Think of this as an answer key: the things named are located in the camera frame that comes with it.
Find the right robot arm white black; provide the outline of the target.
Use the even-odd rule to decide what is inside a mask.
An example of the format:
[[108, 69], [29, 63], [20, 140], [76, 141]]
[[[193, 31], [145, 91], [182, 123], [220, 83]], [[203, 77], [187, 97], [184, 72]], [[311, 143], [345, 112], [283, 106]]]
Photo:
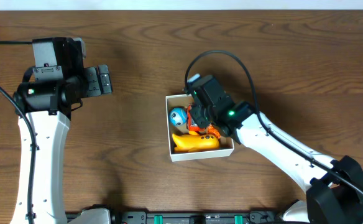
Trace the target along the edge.
[[349, 156], [336, 160], [298, 141], [273, 124], [257, 104], [236, 103], [212, 75], [186, 81], [191, 115], [199, 126], [248, 147], [284, 171], [304, 191], [279, 219], [284, 223], [363, 223], [363, 170]]

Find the red toy car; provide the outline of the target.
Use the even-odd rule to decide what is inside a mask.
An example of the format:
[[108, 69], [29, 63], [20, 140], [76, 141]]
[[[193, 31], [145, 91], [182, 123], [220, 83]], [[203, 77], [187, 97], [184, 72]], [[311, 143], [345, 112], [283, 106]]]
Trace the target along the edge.
[[200, 128], [195, 123], [194, 119], [192, 118], [191, 113], [190, 113], [191, 106], [192, 106], [192, 104], [189, 104], [187, 106], [187, 110], [186, 110], [186, 113], [187, 113], [187, 129], [189, 131], [196, 131], [196, 132], [205, 131], [205, 129], [204, 128]]

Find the white cardboard box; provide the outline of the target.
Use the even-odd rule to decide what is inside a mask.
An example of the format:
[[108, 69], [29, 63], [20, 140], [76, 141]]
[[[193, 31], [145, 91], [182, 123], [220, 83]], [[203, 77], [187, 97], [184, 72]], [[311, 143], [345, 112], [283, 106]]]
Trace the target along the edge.
[[168, 95], [165, 97], [165, 106], [167, 109], [167, 129], [168, 129], [168, 146], [169, 154], [172, 162], [189, 161], [197, 159], [210, 159], [215, 157], [227, 157], [230, 156], [234, 150], [234, 141], [231, 138], [222, 137], [219, 140], [219, 149], [211, 151], [201, 152], [176, 152], [174, 148], [177, 146], [172, 139], [172, 134], [182, 135], [188, 133], [186, 124], [182, 126], [174, 126], [169, 120], [171, 110], [174, 108], [187, 108], [187, 106], [193, 102], [191, 95]]

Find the blue white ball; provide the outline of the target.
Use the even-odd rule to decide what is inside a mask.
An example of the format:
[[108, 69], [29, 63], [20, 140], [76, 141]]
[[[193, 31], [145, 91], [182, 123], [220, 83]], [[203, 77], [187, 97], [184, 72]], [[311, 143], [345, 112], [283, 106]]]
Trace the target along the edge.
[[169, 120], [174, 126], [181, 126], [187, 122], [187, 113], [184, 108], [173, 108], [169, 113]]

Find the orange toy dinosaur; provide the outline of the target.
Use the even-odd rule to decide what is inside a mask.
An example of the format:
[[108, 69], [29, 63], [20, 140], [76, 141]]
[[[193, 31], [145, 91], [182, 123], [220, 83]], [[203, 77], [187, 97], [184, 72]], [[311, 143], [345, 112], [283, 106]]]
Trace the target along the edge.
[[188, 134], [172, 134], [175, 152], [199, 152], [217, 150], [220, 148], [219, 139], [212, 134], [199, 134], [190, 131]]

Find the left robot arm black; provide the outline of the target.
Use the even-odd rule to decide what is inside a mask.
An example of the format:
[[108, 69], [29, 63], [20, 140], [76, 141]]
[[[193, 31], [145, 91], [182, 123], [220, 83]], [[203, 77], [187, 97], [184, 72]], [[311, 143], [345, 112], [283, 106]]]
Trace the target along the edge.
[[106, 207], [68, 215], [63, 200], [63, 160], [71, 114], [84, 98], [112, 93], [107, 65], [85, 67], [81, 38], [32, 41], [35, 65], [14, 92], [21, 135], [21, 166], [12, 223], [111, 223]]

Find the orange turbine wheel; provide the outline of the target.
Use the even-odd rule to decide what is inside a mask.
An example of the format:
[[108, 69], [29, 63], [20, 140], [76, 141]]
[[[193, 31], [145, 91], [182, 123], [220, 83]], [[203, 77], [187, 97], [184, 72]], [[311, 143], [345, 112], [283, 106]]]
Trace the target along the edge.
[[217, 139], [221, 139], [220, 132], [212, 124], [207, 126], [206, 133], [215, 136]]

